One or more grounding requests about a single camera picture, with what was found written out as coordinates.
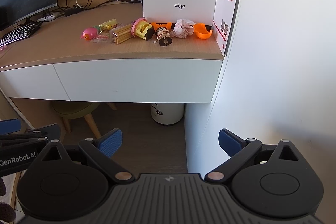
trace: white trash can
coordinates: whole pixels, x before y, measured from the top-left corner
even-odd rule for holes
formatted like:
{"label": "white trash can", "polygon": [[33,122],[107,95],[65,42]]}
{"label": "white trash can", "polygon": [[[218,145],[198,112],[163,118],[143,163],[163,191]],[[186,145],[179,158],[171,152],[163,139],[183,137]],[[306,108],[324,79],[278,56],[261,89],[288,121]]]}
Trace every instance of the white trash can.
{"label": "white trash can", "polygon": [[151,114],[160,124],[174,124],[183,117],[184,103],[152,103]]}

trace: stool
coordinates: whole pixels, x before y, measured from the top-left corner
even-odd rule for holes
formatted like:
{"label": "stool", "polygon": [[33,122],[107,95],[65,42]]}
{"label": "stool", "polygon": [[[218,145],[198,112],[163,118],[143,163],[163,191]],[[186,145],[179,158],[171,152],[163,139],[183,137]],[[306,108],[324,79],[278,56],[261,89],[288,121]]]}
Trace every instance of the stool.
{"label": "stool", "polygon": [[[94,111],[99,104],[99,102],[51,101],[53,109],[62,117],[67,133],[71,132],[71,119],[84,117],[97,139],[101,137],[101,134],[91,112]],[[107,105],[113,110],[117,109],[114,103],[107,103]]]}

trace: pink toy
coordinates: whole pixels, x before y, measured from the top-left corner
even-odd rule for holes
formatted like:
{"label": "pink toy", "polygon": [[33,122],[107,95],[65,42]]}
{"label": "pink toy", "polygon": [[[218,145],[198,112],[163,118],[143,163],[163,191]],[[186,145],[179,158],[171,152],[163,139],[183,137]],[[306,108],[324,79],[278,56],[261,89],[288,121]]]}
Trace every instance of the pink toy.
{"label": "pink toy", "polygon": [[81,38],[84,38],[86,40],[91,40],[93,39],[94,37],[96,37],[100,32],[100,28],[97,26],[94,26],[94,27],[90,27],[90,28],[87,28],[84,30]]}

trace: drawer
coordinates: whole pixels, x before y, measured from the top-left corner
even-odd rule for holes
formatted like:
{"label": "drawer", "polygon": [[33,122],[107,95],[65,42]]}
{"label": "drawer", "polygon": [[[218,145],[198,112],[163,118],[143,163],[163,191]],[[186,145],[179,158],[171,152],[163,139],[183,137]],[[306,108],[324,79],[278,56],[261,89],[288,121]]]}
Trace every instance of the drawer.
{"label": "drawer", "polygon": [[221,60],[113,59],[54,64],[72,101],[211,102]]}
{"label": "drawer", "polygon": [[7,97],[69,100],[52,64],[1,71],[0,87]]}

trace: white cabinet panel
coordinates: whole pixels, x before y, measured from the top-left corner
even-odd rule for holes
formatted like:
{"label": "white cabinet panel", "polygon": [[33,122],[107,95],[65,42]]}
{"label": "white cabinet panel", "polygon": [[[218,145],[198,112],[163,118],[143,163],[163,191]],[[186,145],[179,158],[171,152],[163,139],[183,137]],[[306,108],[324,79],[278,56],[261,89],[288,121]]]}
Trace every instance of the white cabinet panel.
{"label": "white cabinet panel", "polygon": [[221,60],[114,59],[54,64],[72,101],[211,102]]}
{"label": "white cabinet panel", "polygon": [[69,100],[53,65],[1,71],[0,87],[7,97]]}

